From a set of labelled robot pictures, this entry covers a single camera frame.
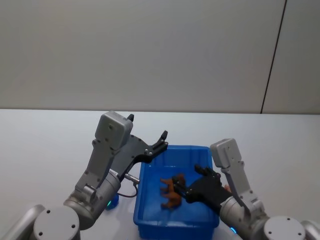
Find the white wall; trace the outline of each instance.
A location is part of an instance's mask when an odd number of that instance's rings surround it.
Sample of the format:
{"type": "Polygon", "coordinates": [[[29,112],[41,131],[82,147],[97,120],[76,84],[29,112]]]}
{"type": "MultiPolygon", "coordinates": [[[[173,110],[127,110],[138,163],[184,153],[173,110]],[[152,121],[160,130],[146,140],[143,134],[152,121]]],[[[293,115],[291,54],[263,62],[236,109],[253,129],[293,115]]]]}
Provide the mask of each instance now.
{"type": "Polygon", "coordinates": [[[0,108],[259,113],[284,0],[1,0],[0,108]]]}
{"type": "Polygon", "coordinates": [[[320,114],[320,1],[288,0],[264,113],[320,114]]]}

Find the white tabletop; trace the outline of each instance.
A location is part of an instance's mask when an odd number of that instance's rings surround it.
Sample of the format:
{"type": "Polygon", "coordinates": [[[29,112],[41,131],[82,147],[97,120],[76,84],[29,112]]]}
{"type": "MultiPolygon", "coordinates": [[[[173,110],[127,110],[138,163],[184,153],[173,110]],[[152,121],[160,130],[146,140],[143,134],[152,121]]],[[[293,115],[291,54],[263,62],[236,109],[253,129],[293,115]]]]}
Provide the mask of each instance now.
{"type": "MultiPolygon", "coordinates": [[[[92,152],[102,111],[0,110],[0,236],[33,204],[60,206],[92,152]]],[[[320,222],[320,116],[135,112],[132,133],[153,144],[209,146],[237,140],[252,189],[270,216],[320,222]]],[[[131,170],[139,176],[140,165],[131,170]]],[[[120,192],[134,193],[123,182],[120,192]]],[[[139,240],[135,199],[120,198],[83,240],[139,240]]],[[[221,224],[213,239],[236,239],[221,224]]]]}

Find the blue container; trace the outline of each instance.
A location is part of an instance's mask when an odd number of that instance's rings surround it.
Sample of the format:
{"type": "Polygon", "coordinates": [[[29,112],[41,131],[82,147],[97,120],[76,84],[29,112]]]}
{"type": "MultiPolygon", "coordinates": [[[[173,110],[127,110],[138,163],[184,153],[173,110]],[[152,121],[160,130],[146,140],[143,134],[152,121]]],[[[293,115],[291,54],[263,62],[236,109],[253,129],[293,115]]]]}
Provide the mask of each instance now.
{"type": "Polygon", "coordinates": [[[171,145],[150,164],[141,164],[139,191],[133,221],[140,237],[146,240],[211,240],[219,217],[201,202],[182,204],[175,210],[162,209],[168,199],[161,196],[165,187],[160,178],[169,179],[183,173],[189,186],[201,177],[195,164],[212,168],[208,147],[171,145]]]}

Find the cable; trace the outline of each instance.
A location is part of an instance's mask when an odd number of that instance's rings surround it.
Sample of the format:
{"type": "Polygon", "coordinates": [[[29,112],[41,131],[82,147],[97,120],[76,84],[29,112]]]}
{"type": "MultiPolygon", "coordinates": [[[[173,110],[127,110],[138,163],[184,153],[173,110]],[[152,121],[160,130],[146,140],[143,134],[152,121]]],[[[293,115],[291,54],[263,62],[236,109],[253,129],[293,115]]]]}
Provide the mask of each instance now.
{"type": "Polygon", "coordinates": [[[121,193],[117,193],[119,196],[122,196],[122,197],[125,197],[125,198],[134,198],[135,196],[138,195],[138,188],[137,188],[137,184],[133,183],[133,186],[135,188],[135,194],[132,195],[132,196],[129,196],[129,195],[124,195],[124,194],[121,194],[121,193]]]}

